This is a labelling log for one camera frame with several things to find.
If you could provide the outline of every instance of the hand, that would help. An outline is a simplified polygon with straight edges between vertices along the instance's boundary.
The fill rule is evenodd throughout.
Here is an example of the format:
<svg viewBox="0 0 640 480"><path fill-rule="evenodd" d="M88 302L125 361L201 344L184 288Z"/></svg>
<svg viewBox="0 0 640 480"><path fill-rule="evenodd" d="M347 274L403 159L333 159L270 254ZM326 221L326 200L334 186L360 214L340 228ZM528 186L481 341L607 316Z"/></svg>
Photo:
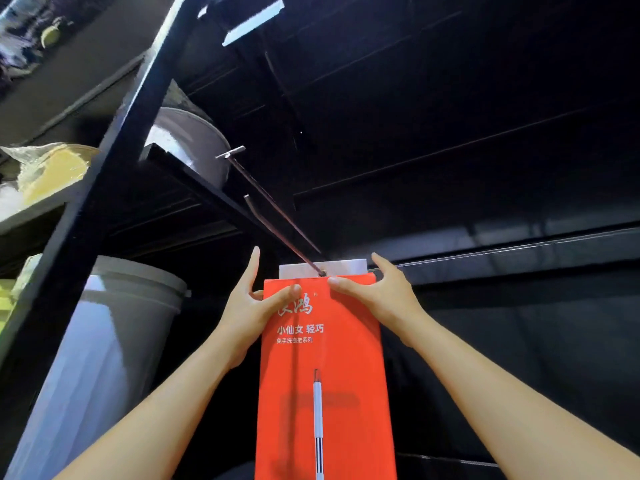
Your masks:
<svg viewBox="0 0 640 480"><path fill-rule="evenodd" d="M256 246L212 334L223 337L225 346L231 347L231 367L237 367L244 360L247 349L258 339L269 318L287 303L299 298L302 290L300 285L288 286L267 299L262 298L262 290L252 292L259 262L260 249Z"/></svg>
<svg viewBox="0 0 640 480"><path fill-rule="evenodd" d="M348 278L332 276L329 288L359 299L382 325L410 346L411 323L431 318L420 306L404 273L382 256L373 253L371 258L382 271L382 280L373 285L361 285Z"/></svg>

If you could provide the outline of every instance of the person's left arm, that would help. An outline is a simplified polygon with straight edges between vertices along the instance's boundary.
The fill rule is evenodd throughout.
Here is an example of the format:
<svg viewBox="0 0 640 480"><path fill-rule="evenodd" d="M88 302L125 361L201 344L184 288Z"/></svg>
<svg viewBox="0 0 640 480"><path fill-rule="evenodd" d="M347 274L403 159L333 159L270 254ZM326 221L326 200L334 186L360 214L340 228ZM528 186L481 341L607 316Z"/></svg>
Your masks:
<svg viewBox="0 0 640 480"><path fill-rule="evenodd" d="M255 248L203 345L55 480L171 478L220 379L243 361L270 316L300 294L299 285L265 300L253 293L259 259Z"/></svg>

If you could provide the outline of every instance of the metal hook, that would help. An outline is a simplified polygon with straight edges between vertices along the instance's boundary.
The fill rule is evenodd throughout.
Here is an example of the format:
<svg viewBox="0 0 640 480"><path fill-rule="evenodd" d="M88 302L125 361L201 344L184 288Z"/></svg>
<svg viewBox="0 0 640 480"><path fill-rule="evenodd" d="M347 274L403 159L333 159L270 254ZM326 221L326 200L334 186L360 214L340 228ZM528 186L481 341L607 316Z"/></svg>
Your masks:
<svg viewBox="0 0 640 480"><path fill-rule="evenodd" d="M223 158L224 157L227 160L229 160L231 162L231 165L236 167L236 169L240 173L242 173L243 177L245 177L249 181L249 183L252 184L256 188L256 190L258 190L258 192L260 192L262 194L262 196L269 201L271 206L274 209L276 209L280 213L280 215L287 220L287 222L289 224L291 224L293 229L298 231L298 233L304 238L304 240L307 241L311 245L311 247L313 247L313 249L318 251L318 254L322 255L322 251L320 251L320 249L318 249L318 247L313 242L311 242L311 239L309 239L307 237L307 235L304 232L302 232L302 229L300 229L300 227L298 227L295 224L295 222L293 222L292 218L289 217L285 213L285 211L278 206L278 204L273 199L273 197L271 197L271 195L269 195L269 193L258 183L258 181L256 181L256 179L254 179L254 177L252 177L251 174L242 165L240 165L240 163L235 158L233 158L233 155L235 155L236 153L244 152L245 150L246 150L246 148L244 146L238 146L237 148L234 148L233 150L229 150L226 153L222 153L221 155L218 155L216 158Z"/></svg>
<svg viewBox="0 0 640 480"><path fill-rule="evenodd" d="M295 247L286 237L284 237L283 234L280 233L280 231L278 231L273 225L271 225L271 223L267 219L262 217L260 212L258 212L258 209L255 208L251 200L251 197L249 197L249 195L245 195L244 200L246 201L246 204L249 206L249 209L251 209L251 213L254 215L256 219L258 219L265 227L267 227L267 229L269 229L290 250L295 252L295 254L297 254L300 257L300 259L302 259L302 261L306 262L309 266L315 269L316 272L318 273L318 276L326 276L326 273L322 269L316 266L315 263L311 261L311 259L307 258L304 254L302 254L302 252L300 252L300 250L297 247Z"/></svg>

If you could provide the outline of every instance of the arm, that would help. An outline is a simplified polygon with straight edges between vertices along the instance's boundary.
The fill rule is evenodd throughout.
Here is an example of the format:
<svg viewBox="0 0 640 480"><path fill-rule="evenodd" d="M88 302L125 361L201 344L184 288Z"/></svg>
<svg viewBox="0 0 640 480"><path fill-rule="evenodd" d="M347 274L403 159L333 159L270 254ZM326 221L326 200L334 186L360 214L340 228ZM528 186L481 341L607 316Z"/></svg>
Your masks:
<svg viewBox="0 0 640 480"><path fill-rule="evenodd" d="M330 278L414 348L449 391L509 480L631 480L640 458L516 379L434 321L404 274L373 254L384 278Z"/></svg>
<svg viewBox="0 0 640 480"><path fill-rule="evenodd" d="M300 294L297 285L263 301L252 293L259 258L255 248L203 345L56 480L171 478L220 379L242 362L270 316Z"/></svg>

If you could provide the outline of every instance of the forearm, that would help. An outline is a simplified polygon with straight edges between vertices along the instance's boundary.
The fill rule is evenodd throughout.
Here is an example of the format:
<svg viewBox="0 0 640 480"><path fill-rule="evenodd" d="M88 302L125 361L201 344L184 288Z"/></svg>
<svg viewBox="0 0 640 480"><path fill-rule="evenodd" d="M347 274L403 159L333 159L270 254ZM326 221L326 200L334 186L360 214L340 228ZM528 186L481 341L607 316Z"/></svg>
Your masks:
<svg viewBox="0 0 640 480"><path fill-rule="evenodd" d="M405 337L510 480L638 478L640 458L491 362L427 314Z"/></svg>
<svg viewBox="0 0 640 480"><path fill-rule="evenodd" d="M233 351L217 332L56 480L171 478L229 368Z"/></svg>

